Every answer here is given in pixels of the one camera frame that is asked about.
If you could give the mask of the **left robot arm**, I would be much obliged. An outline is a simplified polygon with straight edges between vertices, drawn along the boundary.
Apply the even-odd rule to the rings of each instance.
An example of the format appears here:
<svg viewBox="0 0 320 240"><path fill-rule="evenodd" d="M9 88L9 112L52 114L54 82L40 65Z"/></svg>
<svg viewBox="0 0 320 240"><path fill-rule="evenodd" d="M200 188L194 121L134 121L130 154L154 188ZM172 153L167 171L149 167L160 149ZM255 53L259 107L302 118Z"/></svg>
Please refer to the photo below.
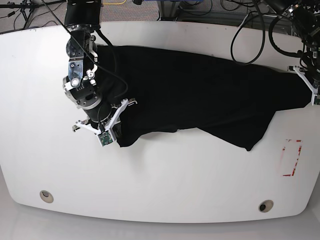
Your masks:
<svg viewBox="0 0 320 240"><path fill-rule="evenodd" d="M272 47L280 54L299 58L308 81L315 89L320 88L320 17L314 11L320 10L318 0L267 0L266 3L277 14L268 29L268 38ZM280 19L287 17L306 50L287 52L274 42L273 29Z"/></svg>

